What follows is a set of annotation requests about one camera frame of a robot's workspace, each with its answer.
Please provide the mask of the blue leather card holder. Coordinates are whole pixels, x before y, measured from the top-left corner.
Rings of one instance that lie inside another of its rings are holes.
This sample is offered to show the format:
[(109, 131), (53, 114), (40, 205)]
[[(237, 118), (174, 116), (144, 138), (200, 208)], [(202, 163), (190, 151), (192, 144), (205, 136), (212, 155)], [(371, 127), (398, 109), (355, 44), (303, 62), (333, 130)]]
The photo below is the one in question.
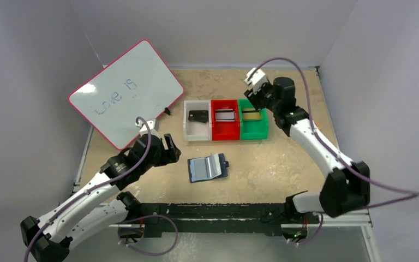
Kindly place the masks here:
[(189, 181), (197, 183), (228, 177), (229, 162), (223, 153), (187, 160)]

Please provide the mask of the red plastic bin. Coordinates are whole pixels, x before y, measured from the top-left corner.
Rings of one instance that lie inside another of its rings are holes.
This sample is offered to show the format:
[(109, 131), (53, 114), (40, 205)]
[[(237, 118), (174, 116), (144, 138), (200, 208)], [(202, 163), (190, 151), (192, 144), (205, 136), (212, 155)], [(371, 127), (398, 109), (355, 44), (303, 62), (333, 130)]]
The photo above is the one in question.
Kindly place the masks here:
[[(216, 110), (233, 110), (236, 114), (234, 122), (216, 122), (214, 112)], [(212, 116), (212, 140), (239, 140), (240, 139), (240, 116), (238, 102), (235, 99), (211, 100)]]

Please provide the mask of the green plastic bin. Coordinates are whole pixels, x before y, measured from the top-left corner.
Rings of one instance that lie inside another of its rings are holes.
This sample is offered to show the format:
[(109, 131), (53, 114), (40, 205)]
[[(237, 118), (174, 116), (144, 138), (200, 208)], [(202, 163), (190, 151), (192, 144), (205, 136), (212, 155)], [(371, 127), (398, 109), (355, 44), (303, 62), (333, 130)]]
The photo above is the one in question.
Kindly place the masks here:
[(261, 113), (262, 119), (258, 121), (243, 121), (242, 111), (255, 110), (247, 99), (238, 99), (238, 111), (240, 115), (240, 139), (241, 140), (262, 140), (267, 139), (269, 133), (269, 121), (266, 109), (257, 110)]

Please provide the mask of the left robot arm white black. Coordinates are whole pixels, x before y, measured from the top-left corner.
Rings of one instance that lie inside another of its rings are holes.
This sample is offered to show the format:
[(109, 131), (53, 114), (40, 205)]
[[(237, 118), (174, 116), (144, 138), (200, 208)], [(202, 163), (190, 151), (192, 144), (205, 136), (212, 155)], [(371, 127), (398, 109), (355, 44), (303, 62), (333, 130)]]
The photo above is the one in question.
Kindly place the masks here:
[(171, 134), (140, 135), (133, 146), (109, 158), (93, 178), (52, 211), (20, 223), (24, 261), (63, 261), (86, 238), (112, 224), (167, 219), (145, 213), (143, 204), (124, 189), (150, 168), (178, 162), (181, 151)]

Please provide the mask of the white plastic bin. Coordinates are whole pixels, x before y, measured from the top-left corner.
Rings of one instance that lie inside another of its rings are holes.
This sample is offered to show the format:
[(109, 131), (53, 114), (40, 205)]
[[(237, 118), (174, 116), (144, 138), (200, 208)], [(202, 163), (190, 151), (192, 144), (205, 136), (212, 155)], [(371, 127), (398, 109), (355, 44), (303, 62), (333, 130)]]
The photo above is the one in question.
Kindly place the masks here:
[[(187, 118), (190, 110), (208, 110), (209, 121), (207, 123), (189, 122)], [(210, 100), (185, 100), (183, 113), (183, 135), (185, 141), (194, 142), (212, 140), (212, 116)]]

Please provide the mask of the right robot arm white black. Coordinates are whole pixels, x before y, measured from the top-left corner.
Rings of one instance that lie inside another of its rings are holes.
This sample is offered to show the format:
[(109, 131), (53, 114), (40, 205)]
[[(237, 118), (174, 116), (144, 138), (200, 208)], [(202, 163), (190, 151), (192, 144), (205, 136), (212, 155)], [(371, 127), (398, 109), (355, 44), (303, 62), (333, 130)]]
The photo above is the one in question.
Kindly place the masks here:
[(284, 214), (289, 221), (298, 222), (308, 212), (334, 218), (369, 204), (369, 166), (338, 153), (305, 109), (296, 104), (292, 79), (278, 77), (270, 83), (262, 76), (244, 82), (248, 86), (244, 94), (252, 106), (271, 111), (276, 126), (302, 146), (325, 178), (320, 192), (300, 192), (286, 198)]

